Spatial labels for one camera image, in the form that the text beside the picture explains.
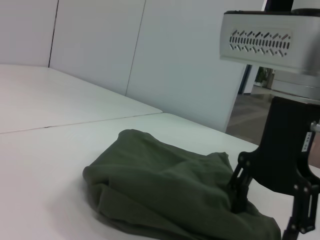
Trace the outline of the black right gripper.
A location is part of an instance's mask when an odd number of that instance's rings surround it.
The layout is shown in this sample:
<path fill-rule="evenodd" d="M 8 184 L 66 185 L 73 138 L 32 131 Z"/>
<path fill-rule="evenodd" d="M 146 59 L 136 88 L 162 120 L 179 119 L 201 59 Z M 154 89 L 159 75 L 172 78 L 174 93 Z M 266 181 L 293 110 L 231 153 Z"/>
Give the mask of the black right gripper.
<path fill-rule="evenodd" d="M 315 230 L 320 179 L 310 170 L 308 156 L 315 136 L 311 124 L 319 119 L 318 105 L 272 99 L 258 148 L 240 153 L 228 183 L 235 194 L 233 213 L 246 210 L 254 179 L 273 192 L 294 196 L 283 240 L 297 240 L 299 234 Z"/>

